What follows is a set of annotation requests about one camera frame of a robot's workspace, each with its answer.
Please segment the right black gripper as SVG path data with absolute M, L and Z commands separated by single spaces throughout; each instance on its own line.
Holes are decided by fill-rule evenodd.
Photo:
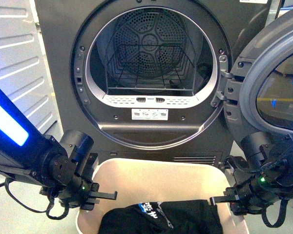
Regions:
M 281 201 L 279 215 L 285 216 L 289 200 L 293 199 L 293 181 L 282 182 L 290 171 L 289 161 L 246 161 L 242 157 L 228 156 L 225 168 L 233 171 L 235 184 L 223 196 L 209 198 L 211 205 L 229 203 L 234 215 L 267 215 L 267 208 Z

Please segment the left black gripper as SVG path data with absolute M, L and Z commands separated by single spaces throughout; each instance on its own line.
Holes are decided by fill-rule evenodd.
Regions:
M 68 171 L 63 171 L 60 174 L 60 179 L 65 179 L 65 184 L 57 185 L 54 188 L 41 188 L 40 194 L 48 197 L 48 208 L 51 208 L 56 197 L 66 211 L 77 207 L 91 211 L 95 204 L 100 203 L 100 199 L 117 199 L 117 191 L 112 194 L 99 192 L 99 184 L 92 181 L 94 167 L 98 163 L 98 154 L 89 153 L 84 156 L 80 155 L 80 157 L 81 161 L 79 162 L 72 160 L 74 174 L 69 175 Z

